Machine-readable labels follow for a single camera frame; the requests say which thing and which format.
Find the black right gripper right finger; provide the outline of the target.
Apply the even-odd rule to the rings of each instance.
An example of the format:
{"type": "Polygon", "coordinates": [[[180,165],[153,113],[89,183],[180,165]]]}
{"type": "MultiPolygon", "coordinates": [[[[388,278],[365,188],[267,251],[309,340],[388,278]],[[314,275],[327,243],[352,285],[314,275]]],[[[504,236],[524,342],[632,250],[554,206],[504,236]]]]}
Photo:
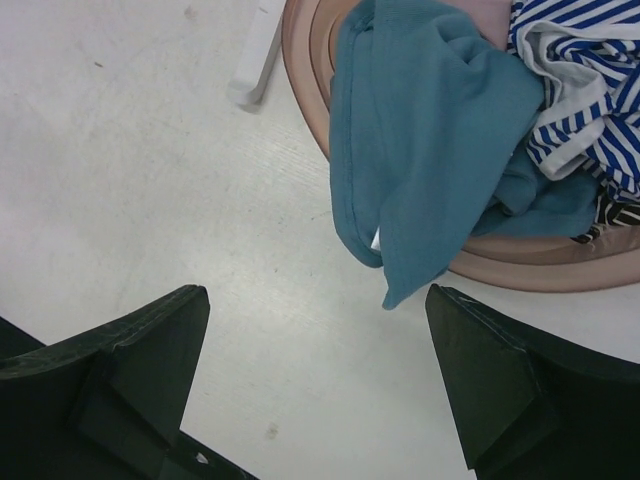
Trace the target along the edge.
{"type": "Polygon", "coordinates": [[[639,366],[433,285],[426,315],[479,479],[636,479],[639,366]]]}

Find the teal tank top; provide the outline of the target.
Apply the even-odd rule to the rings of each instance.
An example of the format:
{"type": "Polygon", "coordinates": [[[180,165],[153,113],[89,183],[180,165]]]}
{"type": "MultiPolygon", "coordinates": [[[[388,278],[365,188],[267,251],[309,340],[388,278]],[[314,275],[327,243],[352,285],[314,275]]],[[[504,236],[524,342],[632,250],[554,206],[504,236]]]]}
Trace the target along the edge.
{"type": "Polygon", "coordinates": [[[345,18],[331,82],[335,228],[383,270],[393,309],[490,233],[576,237],[596,215],[586,173],[548,180],[525,145],[541,79],[437,1],[363,1],[345,18]]]}

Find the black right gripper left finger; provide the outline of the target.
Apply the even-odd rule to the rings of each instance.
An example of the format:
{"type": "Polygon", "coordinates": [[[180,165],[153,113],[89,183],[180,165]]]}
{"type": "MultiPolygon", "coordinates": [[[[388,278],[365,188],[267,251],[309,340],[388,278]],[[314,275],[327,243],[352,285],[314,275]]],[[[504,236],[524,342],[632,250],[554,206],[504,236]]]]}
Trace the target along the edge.
{"type": "Polygon", "coordinates": [[[1,322],[4,479],[167,479],[209,318],[185,285],[46,345],[1,322]]]}

